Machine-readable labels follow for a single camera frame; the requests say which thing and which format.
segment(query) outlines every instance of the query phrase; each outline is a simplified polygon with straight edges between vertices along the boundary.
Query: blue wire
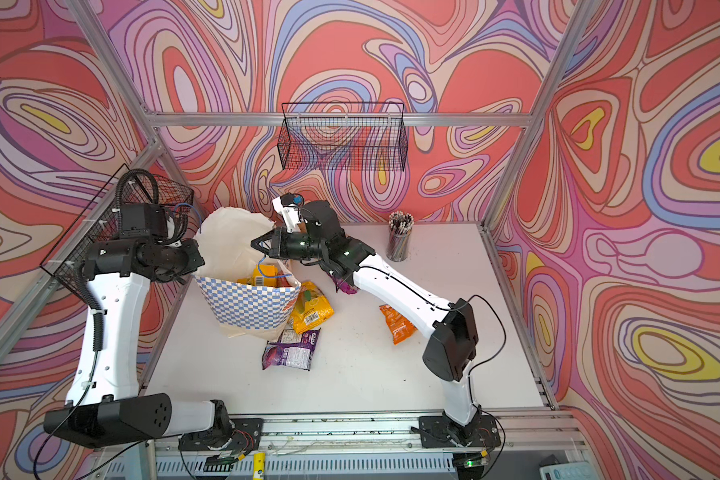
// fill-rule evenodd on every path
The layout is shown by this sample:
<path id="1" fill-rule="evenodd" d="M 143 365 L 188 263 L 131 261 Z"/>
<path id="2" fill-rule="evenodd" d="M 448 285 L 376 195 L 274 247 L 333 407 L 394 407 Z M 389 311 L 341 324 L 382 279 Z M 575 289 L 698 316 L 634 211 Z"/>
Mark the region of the blue wire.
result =
<path id="1" fill-rule="evenodd" d="M 256 264 L 256 268 L 259 269 L 259 273 L 261 274 L 261 276 L 264 276 L 265 278 L 286 278 L 287 276 L 292 276 L 292 274 L 274 275 L 274 276 L 265 275 L 264 272 L 262 272 L 262 262 L 264 261 L 264 259 L 266 259 L 266 255 L 264 255 L 264 256 L 259 260 L 259 263 L 258 263 L 258 264 Z"/>
<path id="2" fill-rule="evenodd" d="M 199 234 L 199 233 L 200 233 L 200 228 L 201 228 L 201 226 L 202 226 L 202 215 L 200 215 L 200 211 L 199 211 L 197 208 L 195 208 L 194 205 L 188 204 L 187 202 L 182 202 L 182 203 L 180 203 L 180 204 L 173 205 L 173 209 L 172 209 L 172 210 L 175 212 L 175 211 L 176 211 L 176 208 L 177 208 L 178 206 L 183 206 L 183 205 L 188 206 L 189 208 L 191 208 L 192 210 L 194 210 L 195 213 L 197 214 L 197 219 L 198 219 L 198 221 L 200 222 L 200 225 L 197 226 L 197 233 Z"/>

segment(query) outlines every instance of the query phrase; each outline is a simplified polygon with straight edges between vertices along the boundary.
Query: white table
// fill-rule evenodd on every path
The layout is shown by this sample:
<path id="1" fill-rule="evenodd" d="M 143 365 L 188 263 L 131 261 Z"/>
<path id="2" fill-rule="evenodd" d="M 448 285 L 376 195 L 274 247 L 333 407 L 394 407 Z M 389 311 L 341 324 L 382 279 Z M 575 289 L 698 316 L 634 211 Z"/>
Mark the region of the white table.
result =
<path id="1" fill-rule="evenodd" d="M 346 234 L 384 255 L 387 227 L 345 226 Z M 411 253 L 392 266 L 432 293 L 456 301 L 484 296 L 500 315 L 508 340 L 499 356 L 472 374 L 474 396 L 484 408 L 542 407 L 536 382 L 501 295 L 478 229 L 473 224 L 417 225 Z M 192 282 L 147 388 L 175 400 L 220 398 L 230 414 L 380 412 L 443 407 L 440 380 L 422 361 L 420 333 L 399 345 L 369 293 L 335 292 L 319 267 L 294 265 L 312 280 L 336 312 L 320 328 L 312 370 L 261 368 L 265 340 L 227 338 Z M 475 361 L 493 355 L 502 341 L 493 313 L 472 301 L 480 341 Z"/>

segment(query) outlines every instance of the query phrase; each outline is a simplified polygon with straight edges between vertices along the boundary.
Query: orange snack bag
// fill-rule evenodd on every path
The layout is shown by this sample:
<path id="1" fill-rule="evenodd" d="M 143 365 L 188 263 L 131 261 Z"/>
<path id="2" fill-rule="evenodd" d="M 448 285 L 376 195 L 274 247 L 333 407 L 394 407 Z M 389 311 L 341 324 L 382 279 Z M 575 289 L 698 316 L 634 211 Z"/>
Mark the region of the orange snack bag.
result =
<path id="1" fill-rule="evenodd" d="M 382 305 L 378 309 L 384 313 L 387 327 L 389 327 L 389 331 L 392 332 L 392 341 L 395 345 L 407 339 L 416 331 L 413 323 L 409 322 L 407 318 L 389 305 Z"/>

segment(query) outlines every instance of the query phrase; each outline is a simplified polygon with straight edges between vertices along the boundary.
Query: colorful swirl pattern wall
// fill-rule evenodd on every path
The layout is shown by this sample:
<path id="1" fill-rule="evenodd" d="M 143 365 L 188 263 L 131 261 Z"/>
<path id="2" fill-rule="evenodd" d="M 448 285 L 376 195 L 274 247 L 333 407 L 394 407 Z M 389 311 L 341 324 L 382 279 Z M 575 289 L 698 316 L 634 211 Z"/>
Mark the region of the colorful swirl pattern wall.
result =
<path id="1" fill-rule="evenodd" d="M 511 113 L 530 110 L 569 10 L 546 0 L 146 0 L 108 3 L 99 19 L 154 111 L 393 100 L 411 112 Z M 406 171 L 380 174 L 282 172 L 278 128 L 161 133 L 210 210 L 273 214 L 270 199 L 291 190 L 331 201 L 344 221 L 398 208 L 417 220 L 475 221 L 519 130 L 412 128 Z"/>
<path id="2" fill-rule="evenodd" d="M 720 479 L 720 2 L 604 1 L 491 231 L 604 478 Z"/>
<path id="3" fill-rule="evenodd" d="M 0 318 L 109 177 L 144 148 L 121 97 L 62 0 L 0 4 Z M 155 286 L 141 321 L 144 366 L 176 298 Z M 85 312 L 62 289 L 0 366 L 0 478 L 31 476 L 43 414 L 63 405 Z M 52 440 L 43 478 L 72 478 L 89 451 Z"/>

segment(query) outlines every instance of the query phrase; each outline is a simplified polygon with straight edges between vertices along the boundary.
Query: blue checkered pattern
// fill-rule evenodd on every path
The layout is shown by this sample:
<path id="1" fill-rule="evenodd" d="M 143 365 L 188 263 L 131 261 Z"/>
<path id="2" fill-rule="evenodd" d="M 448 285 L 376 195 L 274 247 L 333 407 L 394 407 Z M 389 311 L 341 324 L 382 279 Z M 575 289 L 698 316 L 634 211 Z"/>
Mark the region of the blue checkered pattern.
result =
<path id="1" fill-rule="evenodd" d="M 246 330 L 270 330 L 288 321 L 298 287 L 251 286 L 195 277 L 202 294 L 221 323 Z"/>

